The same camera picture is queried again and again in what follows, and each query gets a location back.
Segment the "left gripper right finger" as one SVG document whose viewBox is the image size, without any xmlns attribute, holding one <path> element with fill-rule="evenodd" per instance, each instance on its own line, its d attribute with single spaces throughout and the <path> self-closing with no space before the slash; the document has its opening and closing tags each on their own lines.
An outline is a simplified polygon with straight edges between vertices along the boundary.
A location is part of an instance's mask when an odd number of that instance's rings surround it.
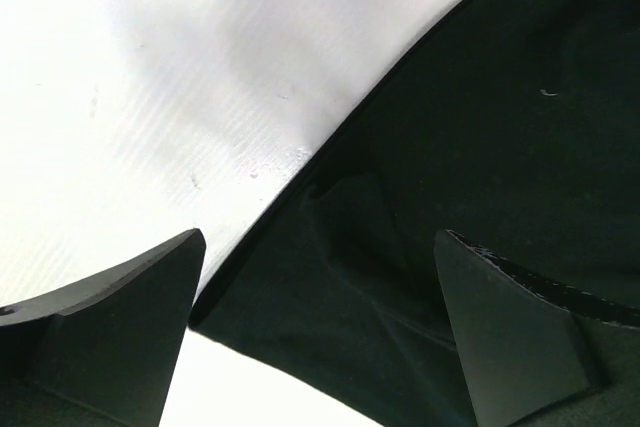
<svg viewBox="0 0 640 427">
<path fill-rule="evenodd" d="M 452 230 L 438 279 L 481 426 L 636 426 L 639 311 L 532 272 Z"/>
</svg>

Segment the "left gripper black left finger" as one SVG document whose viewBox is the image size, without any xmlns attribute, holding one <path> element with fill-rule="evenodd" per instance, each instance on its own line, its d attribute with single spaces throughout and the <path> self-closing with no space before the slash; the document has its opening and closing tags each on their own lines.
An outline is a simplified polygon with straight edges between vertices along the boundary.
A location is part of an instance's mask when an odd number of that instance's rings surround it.
<svg viewBox="0 0 640 427">
<path fill-rule="evenodd" d="M 2 425 L 158 425 L 205 250 L 191 229 L 2 307 Z"/>
</svg>

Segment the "black daisy print t-shirt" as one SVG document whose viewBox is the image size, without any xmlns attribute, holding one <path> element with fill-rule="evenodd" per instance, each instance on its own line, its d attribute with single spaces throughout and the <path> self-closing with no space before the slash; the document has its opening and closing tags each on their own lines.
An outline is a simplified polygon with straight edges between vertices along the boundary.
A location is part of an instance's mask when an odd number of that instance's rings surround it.
<svg viewBox="0 0 640 427">
<path fill-rule="evenodd" d="M 211 278 L 191 328 L 385 426 L 477 422 L 434 245 L 639 303 L 639 0 L 465 0 Z"/>
</svg>

